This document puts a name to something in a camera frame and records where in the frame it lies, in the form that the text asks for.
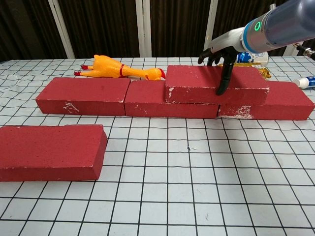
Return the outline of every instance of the green indicator light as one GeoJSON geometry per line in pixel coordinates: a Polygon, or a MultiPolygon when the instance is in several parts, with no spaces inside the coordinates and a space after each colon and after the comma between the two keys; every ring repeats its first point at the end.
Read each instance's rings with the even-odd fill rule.
{"type": "Polygon", "coordinates": [[[260,29],[260,26],[261,26],[261,22],[258,21],[254,27],[255,31],[258,31],[260,29]]]}

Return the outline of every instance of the red brick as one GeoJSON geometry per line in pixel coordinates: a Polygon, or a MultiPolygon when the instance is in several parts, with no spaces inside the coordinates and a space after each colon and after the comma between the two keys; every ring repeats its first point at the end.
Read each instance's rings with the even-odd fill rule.
{"type": "Polygon", "coordinates": [[[126,115],[131,117],[215,118],[218,105],[165,102],[165,81],[133,81],[126,100],[126,115]]]}
{"type": "Polygon", "coordinates": [[[221,105],[224,118],[304,120],[314,109],[314,103],[292,82],[269,81],[270,92],[264,105],[221,105]]]}
{"type": "Polygon", "coordinates": [[[54,78],[36,98],[47,114],[124,116],[128,78],[54,78]]]}
{"type": "Polygon", "coordinates": [[[209,104],[263,104],[269,91],[253,67],[234,67],[226,92],[217,96],[222,67],[169,65],[166,102],[209,104]]]}
{"type": "Polygon", "coordinates": [[[103,165],[102,125],[0,128],[0,181],[92,180],[103,165]]]}

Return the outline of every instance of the table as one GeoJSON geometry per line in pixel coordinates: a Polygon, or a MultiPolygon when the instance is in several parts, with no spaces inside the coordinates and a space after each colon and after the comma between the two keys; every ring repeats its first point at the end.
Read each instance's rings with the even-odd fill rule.
{"type": "MultiPolygon", "coordinates": [[[[305,121],[42,114],[34,99],[44,87],[92,63],[0,64],[0,126],[100,123],[109,137],[98,181],[0,182],[0,235],[315,235],[314,111],[305,121]]],[[[305,57],[273,57],[268,69],[271,80],[315,75],[305,57]]],[[[304,92],[315,102],[314,89],[304,92]]]]}

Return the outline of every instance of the yellow rubber chicken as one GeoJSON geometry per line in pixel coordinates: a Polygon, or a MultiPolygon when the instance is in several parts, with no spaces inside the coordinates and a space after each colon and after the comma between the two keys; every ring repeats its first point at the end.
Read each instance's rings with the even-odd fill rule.
{"type": "Polygon", "coordinates": [[[165,73],[159,68],[135,69],[120,63],[107,56],[94,55],[93,65],[81,65],[83,70],[75,71],[74,75],[92,76],[92,77],[124,77],[127,75],[139,76],[146,80],[160,80],[165,78],[165,73]]]}

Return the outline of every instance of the white bottle cap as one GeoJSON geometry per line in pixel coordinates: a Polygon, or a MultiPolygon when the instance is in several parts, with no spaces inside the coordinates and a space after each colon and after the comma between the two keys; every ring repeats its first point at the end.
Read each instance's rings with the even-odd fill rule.
{"type": "Polygon", "coordinates": [[[293,82],[301,89],[306,89],[309,86],[309,80],[305,77],[300,79],[295,79],[293,82]]]}

